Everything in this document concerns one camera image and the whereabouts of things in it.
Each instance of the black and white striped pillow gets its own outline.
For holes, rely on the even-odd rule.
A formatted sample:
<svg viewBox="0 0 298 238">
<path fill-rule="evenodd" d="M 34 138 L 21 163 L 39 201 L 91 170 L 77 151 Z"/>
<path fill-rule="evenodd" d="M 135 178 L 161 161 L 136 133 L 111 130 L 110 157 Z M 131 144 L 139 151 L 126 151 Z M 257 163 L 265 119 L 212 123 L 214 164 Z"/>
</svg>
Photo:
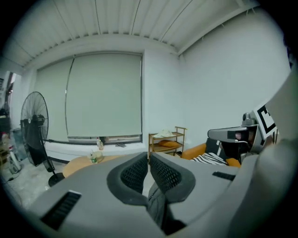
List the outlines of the black and white striped pillow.
<svg viewBox="0 0 298 238">
<path fill-rule="evenodd" d="M 192 161 L 211 165 L 228 165 L 225 159 L 220 158 L 215 153 L 204 153 L 193 158 Z"/>
</svg>

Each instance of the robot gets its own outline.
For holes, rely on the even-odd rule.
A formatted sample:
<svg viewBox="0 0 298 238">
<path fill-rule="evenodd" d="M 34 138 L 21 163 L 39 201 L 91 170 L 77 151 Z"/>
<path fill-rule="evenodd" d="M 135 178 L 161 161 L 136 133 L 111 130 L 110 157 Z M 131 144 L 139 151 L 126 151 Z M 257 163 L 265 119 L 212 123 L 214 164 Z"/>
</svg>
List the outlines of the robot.
<svg viewBox="0 0 298 238">
<path fill-rule="evenodd" d="M 283 201 L 296 174 L 297 77 L 294 66 L 259 112 L 243 115 L 240 127 L 208 131 L 240 168 L 163 153 L 127 155 L 62 180 L 33 203 L 28 221 L 49 237 L 251 235 Z M 267 146 L 276 127 L 282 139 Z M 147 198 L 148 163 L 155 183 Z"/>
</svg>

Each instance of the yellow pillow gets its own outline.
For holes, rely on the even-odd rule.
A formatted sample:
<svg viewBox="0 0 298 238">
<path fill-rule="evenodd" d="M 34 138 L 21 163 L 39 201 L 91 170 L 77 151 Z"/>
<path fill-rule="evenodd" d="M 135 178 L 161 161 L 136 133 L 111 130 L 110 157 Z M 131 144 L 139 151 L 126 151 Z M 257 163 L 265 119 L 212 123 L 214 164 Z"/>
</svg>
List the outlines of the yellow pillow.
<svg viewBox="0 0 298 238">
<path fill-rule="evenodd" d="M 176 141 L 167 140 L 167 139 L 161 140 L 160 142 L 158 142 L 158 144 L 165 147 L 176 147 L 180 145 Z"/>
</svg>

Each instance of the white floor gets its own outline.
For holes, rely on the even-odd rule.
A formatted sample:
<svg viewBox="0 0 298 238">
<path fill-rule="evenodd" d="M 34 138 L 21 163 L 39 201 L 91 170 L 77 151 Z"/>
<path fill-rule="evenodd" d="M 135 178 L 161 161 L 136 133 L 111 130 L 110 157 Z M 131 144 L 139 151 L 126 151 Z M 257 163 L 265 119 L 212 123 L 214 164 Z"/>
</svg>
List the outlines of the white floor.
<svg viewBox="0 0 298 238">
<path fill-rule="evenodd" d="M 62 172 L 63 167 L 66 164 L 53 161 L 55 171 Z M 12 175 L 8 170 L 8 164 L 3 166 L 3 185 L 10 193 L 11 198 L 15 199 L 18 204 L 23 208 L 28 209 L 30 205 L 47 189 L 48 179 L 53 175 L 47 172 L 45 166 L 40 164 L 35 167 L 25 159 L 21 162 L 22 170 L 18 174 L 18 177 L 11 181 L 8 181 Z M 154 179 L 150 173 L 150 167 L 148 166 L 148 174 L 144 180 L 143 195 L 148 196 L 149 190 L 154 183 Z"/>
</svg>

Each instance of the window sill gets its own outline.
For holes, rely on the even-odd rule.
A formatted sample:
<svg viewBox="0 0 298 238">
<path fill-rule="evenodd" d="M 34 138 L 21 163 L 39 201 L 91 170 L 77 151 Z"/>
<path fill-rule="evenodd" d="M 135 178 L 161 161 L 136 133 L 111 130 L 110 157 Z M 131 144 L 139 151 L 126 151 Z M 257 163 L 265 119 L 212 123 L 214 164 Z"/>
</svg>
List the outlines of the window sill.
<svg viewBox="0 0 298 238">
<path fill-rule="evenodd" d="M 56 159 L 65 161 L 71 161 L 79 156 L 86 156 L 92 150 L 98 151 L 96 145 L 70 145 L 61 143 L 49 143 L 46 142 L 47 155 Z M 126 147 L 118 147 L 116 145 L 105 145 L 102 153 L 104 156 L 109 155 L 127 155 L 138 152 L 146 151 L 146 145 L 144 143 L 130 143 L 126 144 Z"/>
</svg>

